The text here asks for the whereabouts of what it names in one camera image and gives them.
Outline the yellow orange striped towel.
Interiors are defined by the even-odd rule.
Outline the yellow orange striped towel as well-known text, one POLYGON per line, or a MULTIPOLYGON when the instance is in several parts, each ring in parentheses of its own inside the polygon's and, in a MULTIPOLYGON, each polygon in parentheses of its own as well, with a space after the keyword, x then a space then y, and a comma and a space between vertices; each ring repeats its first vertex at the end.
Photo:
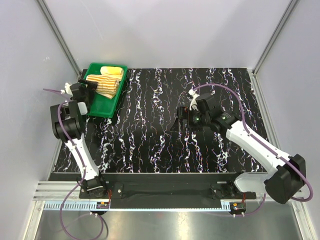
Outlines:
POLYGON ((86 77, 89 82, 97 83, 96 93, 112 99, 118 91, 120 80, 107 75, 90 74, 86 77))

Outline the yellow cream towel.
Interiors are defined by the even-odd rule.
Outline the yellow cream towel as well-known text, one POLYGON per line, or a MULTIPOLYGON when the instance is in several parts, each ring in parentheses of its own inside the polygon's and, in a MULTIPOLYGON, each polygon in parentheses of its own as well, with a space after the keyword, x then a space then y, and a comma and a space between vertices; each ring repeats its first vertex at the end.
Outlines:
POLYGON ((124 74, 124 70, 118 66, 102 66, 100 68, 101 75, 114 75, 114 76, 122 76, 124 74))

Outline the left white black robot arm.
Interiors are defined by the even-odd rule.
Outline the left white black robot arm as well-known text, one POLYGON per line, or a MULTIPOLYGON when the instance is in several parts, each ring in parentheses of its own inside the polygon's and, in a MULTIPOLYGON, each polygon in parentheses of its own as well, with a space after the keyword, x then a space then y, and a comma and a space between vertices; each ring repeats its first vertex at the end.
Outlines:
POLYGON ((81 174, 77 182, 81 198, 103 198, 108 186, 95 164, 85 141, 85 115, 88 114, 98 88, 97 82, 79 79, 77 83, 65 83, 64 89, 44 89, 66 98, 66 101, 50 107, 54 136, 71 152, 81 174))

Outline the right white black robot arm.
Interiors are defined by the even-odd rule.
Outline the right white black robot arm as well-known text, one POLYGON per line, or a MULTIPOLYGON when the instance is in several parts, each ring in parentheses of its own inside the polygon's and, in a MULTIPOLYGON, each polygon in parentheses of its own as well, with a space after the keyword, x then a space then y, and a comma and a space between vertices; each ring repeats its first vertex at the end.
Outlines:
POLYGON ((214 133, 227 138, 245 150, 264 168, 263 173, 243 172, 228 181, 227 192, 232 198, 239 198, 247 192, 268 194, 279 204, 285 204, 306 183, 306 161, 296 154, 279 150, 257 133, 253 132, 233 112, 220 109, 199 111, 187 106, 177 108, 176 120, 171 131, 191 132, 210 128, 214 133))

